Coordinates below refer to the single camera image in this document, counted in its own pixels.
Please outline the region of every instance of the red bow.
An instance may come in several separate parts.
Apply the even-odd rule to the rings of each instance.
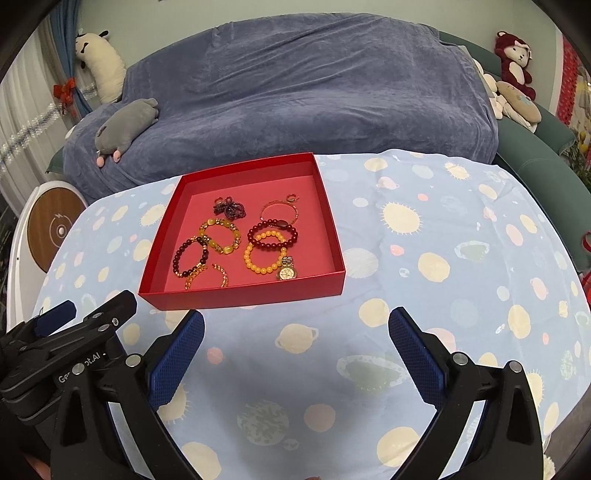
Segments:
[[[70,111],[70,107],[74,103],[72,90],[76,88],[76,81],[74,77],[66,82],[65,85],[54,85],[53,96],[61,103],[61,114],[64,115],[66,111]]]

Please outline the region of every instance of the gold watch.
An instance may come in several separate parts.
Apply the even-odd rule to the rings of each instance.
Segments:
[[[279,280],[291,280],[297,277],[296,269],[294,268],[294,259],[291,257],[283,257],[281,266],[277,271],[277,278]]]

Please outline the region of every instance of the gray stuffed animal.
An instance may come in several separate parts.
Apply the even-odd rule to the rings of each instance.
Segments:
[[[105,158],[113,155],[118,163],[121,155],[129,150],[133,142],[148,127],[158,121],[158,102],[151,98],[140,98],[115,112],[95,135],[95,146],[99,168],[105,166]]]

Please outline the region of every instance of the wooden round panel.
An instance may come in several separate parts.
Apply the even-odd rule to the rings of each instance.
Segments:
[[[27,225],[29,250],[45,273],[84,209],[80,197],[64,188],[46,191],[33,205]]]

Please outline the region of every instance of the blue gripper pad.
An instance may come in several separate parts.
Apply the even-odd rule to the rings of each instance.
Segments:
[[[154,410],[173,399],[174,392],[201,345],[205,335],[203,315],[193,312],[181,330],[175,330],[174,334],[176,338],[152,370],[148,380],[148,402]]]
[[[76,306],[70,300],[60,303],[57,307],[37,317],[35,335],[48,337],[58,328],[76,318]]]
[[[439,410],[445,402],[445,373],[421,339],[422,331],[401,307],[390,314],[388,330],[423,401]]]

